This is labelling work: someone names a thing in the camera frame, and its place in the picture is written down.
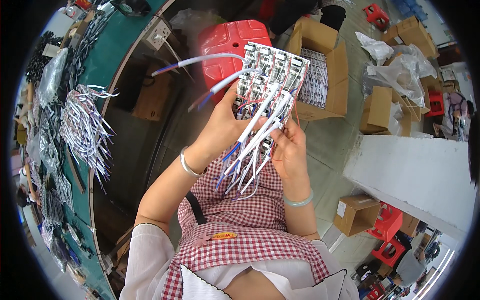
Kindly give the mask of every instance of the white blouse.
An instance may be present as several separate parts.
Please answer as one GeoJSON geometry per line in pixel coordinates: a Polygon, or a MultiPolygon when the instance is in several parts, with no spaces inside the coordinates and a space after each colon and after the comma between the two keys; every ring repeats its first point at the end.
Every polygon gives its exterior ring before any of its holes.
{"type": "MultiPolygon", "coordinates": [[[[181,266],[183,299],[215,299],[230,297],[225,289],[243,270],[262,272],[285,299],[359,300],[357,287],[345,269],[320,240],[312,241],[330,273],[322,283],[313,286],[310,264],[302,260],[275,259],[246,264],[218,266],[192,272],[181,266]]],[[[120,300],[160,299],[168,267],[175,254],[165,232],[152,224],[140,224],[133,229],[130,242],[125,287],[120,300]]]]}

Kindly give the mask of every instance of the woman's left hand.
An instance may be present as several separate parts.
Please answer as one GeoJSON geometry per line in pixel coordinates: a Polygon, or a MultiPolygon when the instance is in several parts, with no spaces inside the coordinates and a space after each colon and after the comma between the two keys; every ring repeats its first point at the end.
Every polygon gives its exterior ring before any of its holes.
{"type": "MultiPolygon", "coordinates": [[[[223,151],[233,145],[250,123],[250,119],[237,120],[232,111],[233,102],[237,99],[238,82],[236,81],[230,87],[222,101],[216,105],[210,120],[193,144],[195,148],[208,156],[210,161],[219,157],[223,151]]],[[[266,120],[267,118],[261,117],[253,130],[260,129],[266,120]]]]}

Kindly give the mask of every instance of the woman's right hand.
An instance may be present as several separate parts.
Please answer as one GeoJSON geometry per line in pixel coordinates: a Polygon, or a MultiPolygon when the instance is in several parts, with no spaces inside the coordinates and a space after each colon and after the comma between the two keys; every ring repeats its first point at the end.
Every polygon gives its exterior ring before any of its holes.
{"type": "Polygon", "coordinates": [[[275,129],[271,136],[277,144],[273,164],[282,179],[285,197],[294,202],[306,200],[311,190],[305,133],[290,116],[283,132],[275,129]]]}

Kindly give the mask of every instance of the black apron strap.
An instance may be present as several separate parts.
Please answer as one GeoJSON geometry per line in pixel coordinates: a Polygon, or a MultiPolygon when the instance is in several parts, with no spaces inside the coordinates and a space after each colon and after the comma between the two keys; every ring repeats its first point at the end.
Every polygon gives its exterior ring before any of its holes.
{"type": "Polygon", "coordinates": [[[186,195],[186,198],[187,198],[188,202],[190,202],[190,206],[192,207],[193,214],[195,215],[195,218],[197,219],[198,225],[206,224],[207,220],[205,219],[205,216],[202,212],[202,208],[200,207],[200,203],[198,203],[197,197],[195,197],[195,195],[192,194],[191,191],[188,191],[188,194],[186,195]]]}

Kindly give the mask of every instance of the silver bangle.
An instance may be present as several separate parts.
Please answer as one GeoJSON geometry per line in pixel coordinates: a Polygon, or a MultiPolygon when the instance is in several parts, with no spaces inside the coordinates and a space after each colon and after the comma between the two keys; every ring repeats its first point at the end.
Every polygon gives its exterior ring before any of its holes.
{"type": "Polygon", "coordinates": [[[302,206],[305,206],[307,205],[308,203],[310,203],[310,201],[313,199],[313,190],[310,188],[310,196],[302,201],[302,202],[293,202],[293,201],[290,201],[289,199],[287,199],[285,197],[285,194],[283,194],[283,202],[285,202],[285,204],[289,205],[289,206],[292,206],[292,207],[302,207],[302,206]]]}
{"type": "Polygon", "coordinates": [[[192,169],[190,169],[190,167],[187,165],[187,162],[185,161],[185,149],[187,149],[188,146],[184,147],[181,151],[180,151],[180,162],[181,162],[181,165],[183,167],[183,169],[190,175],[190,176],[193,176],[193,177],[196,177],[196,178],[201,178],[203,176],[205,176],[205,174],[207,173],[207,169],[208,167],[205,168],[204,172],[202,174],[197,174],[195,172],[192,171],[192,169]]]}

